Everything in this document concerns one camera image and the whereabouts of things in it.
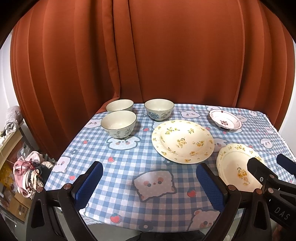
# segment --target cream plate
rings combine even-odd
[[[231,143],[221,148],[217,157],[219,177],[226,185],[232,184],[240,191],[253,192],[262,185],[248,172],[247,163],[252,157],[264,164],[264,160],[252,148]]]
[[[222,127],[228,130],[238,130],[242,127],[242,123],[238,119],[238,117],[228,111],[211,110],[209,112],[209,115],[210,115],[210,118],[219,127]]]
[[[181,164],[204,161],[215,146],[208,130],[187,120],[161,123],[152,133],[152,144],[163,157]]]

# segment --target blue gripper pad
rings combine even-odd
[[[210,200],[213,208],[222,212],[224,210],[223,194],[202,165],[197,166],[196,177],[205,191],[208,199]]]
[[[287,158],[285,155],[279,154],[276,157],[276,162],[290,174],[296,174],[296,163]]]
[[[90,169],[93,167],[93,165],[96,166],[91,171],[91,173],[88,173]],[[101,180],[103,176],[103,165],[102,163],[95,161],[92,166],[86,171],[85,174],[88,174],[88,177],[84,181],[84,183],[81,185],[81,187],[78,189],[78,191],[75,193],[75,201],[74,206],[76,210],[80,210],[86,207],[87,203],[89,202],[89,199],[91,198],[94,190],[96,189],[99,181]]]

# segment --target red-brown curtain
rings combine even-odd
[[[24,117],[55,158],[119,97],[258,110],[279,128],[294,62],[291,36],[258,0],[40,0],[11,44]]]

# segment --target round plate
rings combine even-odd
[[[242,127],[241,121],[237,116],[225,110],[211,110],[209,112],[210,118],[219,127],[228,130],[238,130]]]
[[[253,192],[262,185],[248,172],[247,163],[252,157],[264,164],[264,160],[252,148],[231,143],[221,148],[217,157],[219,177],[226,185],[232,184],[240,191]]]
[[[157,126],[152,144],[163,157],[181,164],[204,161],[215,146],[208,130],[187,120],[169,120]]]

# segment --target curtain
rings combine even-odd
[[[14,28],[11,71],[33,136],[58,158],[117,98],[262,111],[279,129],[295,55],[258,0],[40,0]]]

